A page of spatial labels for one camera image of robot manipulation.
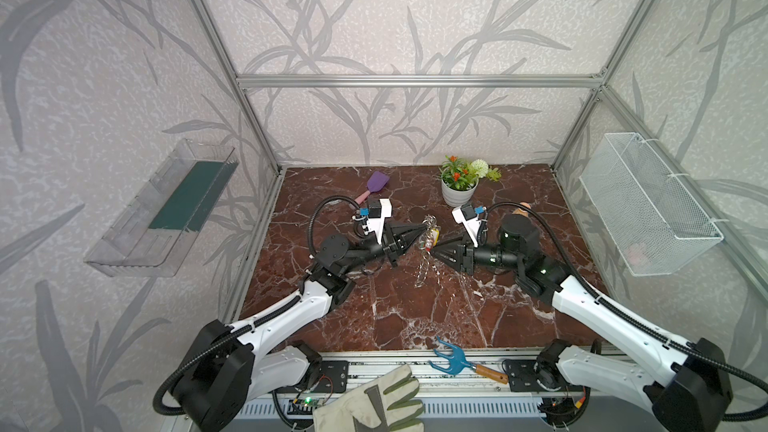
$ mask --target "wall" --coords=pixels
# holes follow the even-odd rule
[[[638,0],[206,2],[239,74],[591,74]],[[586,92],[269,89],[250,96],[283,163],[430,164],[447,153],[524,163],[552,159]]]
[[[768,54],[766,0],[661,0],[611,81],[661,144],[766,257],[768,246]],[[593,257],[613,296],[671,331],[707,337],[729,363],[768,378],[768,310],[723,254],[712,248],[671,275],[637,278],[626,266],[578,181],[606,132],[623,132],[598,105],[558,170]],[[732,410],[765,395],[734,379]],[[724,424],[764,430],[768,420]]]
[[[158,430],[274,180],[187,0],[2,0],[0,430]],[[83,263],[182,137],[240,165],[173,278]]]

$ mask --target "pink spatula handle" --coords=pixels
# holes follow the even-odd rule
[[[366,190],[365,192],[363,192],[362,194],[360,194],[360,197],[358,197],[358,198],[356,198],[356,199],[355,199],[355,202],[357,202],[359,205],[361,205],[363,202],[365,202],[365,201],[366,201],[366,199],[367,199],[367,198],[368,198],[368,196],[370,196],[370,195],[371,195],[371,191],[370,191],[370,190]]]

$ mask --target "flower pot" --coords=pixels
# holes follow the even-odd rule
[[[469,190],[454,190],[446,185],[443,180],[440,180],[442,186],[442,199],[446,201],[451,207],[463,206],[472,198],[472,194],[475,193],[475,189],[478,187],[477,183]]]

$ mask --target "brown marble countertop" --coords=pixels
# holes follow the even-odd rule
[[[604,291],[548,166],[500,169],[502,180],[482,180],[472,204],[530,203],[546,217],[580,273]],[[306,224],[312,210],[327,196],[357,197],[366,190],[374,170],[390,177],[378,196],[392,200],[392,222],[421,222],[431,214],[437,217],[441,238],[462,232],[463,227],[453,221],[452,208],[442,200],[434,166],[289,168],[242,317],[296,290],[310,265]],[[503,208],[488,218],[489,241],[496,241],[501,218],[511,211]],[[316,244],[335,230],[354,238],[347,205],[323,209],[315,226]],[[557,256],[543,230],[542,247],[545,253]],[[388,262],[369,267],[375,270],[372,275],[350,275],[356,286],[341,307],[306,325],[288,342],[301,339],[318,351],[351,351],[431,348],[435,336],[463,348],[536,347],[553,338],[587,345],[597,337],[581,323],[522,293],[513,273],[494,275],[477,267],[473,277],[460,276],[416,246],[398,260],[398,268],[391,268]]]

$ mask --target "purple spatula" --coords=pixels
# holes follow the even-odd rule
[[[355,202],[358,204],[362,204],[366,201],[368,196],[371,195],[371,192],[378,192],[386,184],[389,182],[389,176],[385,176],[384,174],[380,173],[379,171],[376,171],[373,173],[373,175],[368,179],[368,190],[363,192],[360,197],[355,199]]]

